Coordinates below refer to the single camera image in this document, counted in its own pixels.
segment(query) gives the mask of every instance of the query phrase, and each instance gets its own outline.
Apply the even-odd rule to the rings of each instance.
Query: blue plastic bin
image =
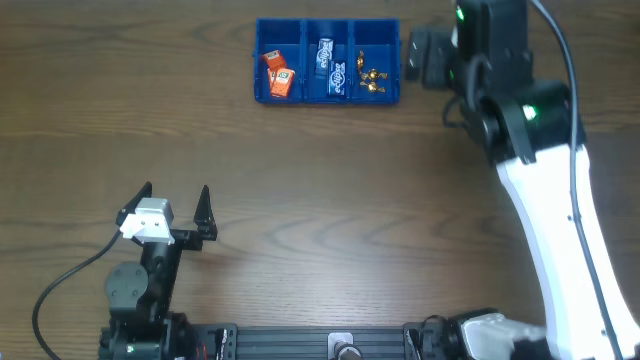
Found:
[[[397,19],[257,19],[254,53],[254,92],[261,103],[392,104],[400,99],[400,24]],[[327,96],[327,77],[315,74],[318,40],[333,40],[333,59],[347,63],[346,96]],[[274,98],[269,92],[267,65],[262,54],[280,50],[287,67],[296,72],[289,97]],[[379,79],[384,93],[360,86],[356,59],[365,53],[365,70],[389,74]]]

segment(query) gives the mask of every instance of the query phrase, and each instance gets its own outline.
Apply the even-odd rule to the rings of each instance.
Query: wooden tabletop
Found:
[[[640,312],[640,2],[546,1],[568,34],[596,207]],[[448,1],[0,1],[0,353],[44,359],[38,295],[96,253],[149,180],[189,227],[204,184],[217,243],[184,253],[172,309],[194,323],[400,325],[494,306],[544,323],[514,207],[483,151],[442,128],[451,96],[268,107],[253,95],[256,17],[397,17],[451,26]],[[536,74],[564,79],[532,13]],[[120,240],[45,301],[64,359],[96,357]]]

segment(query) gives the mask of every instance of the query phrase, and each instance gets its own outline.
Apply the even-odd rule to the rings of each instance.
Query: green light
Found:
[[[460,21],[464,21],[464,14],[462,13],[460,6],[456,8],[456,15],[458,15],[458,19],[460,19]]]
[[[527,119],[527,121],[531,121],[535,119],[536,116],[538,116],[538,109],[531,105],[524,105],[522,107],[522,112],[524,112],[524,117]]]

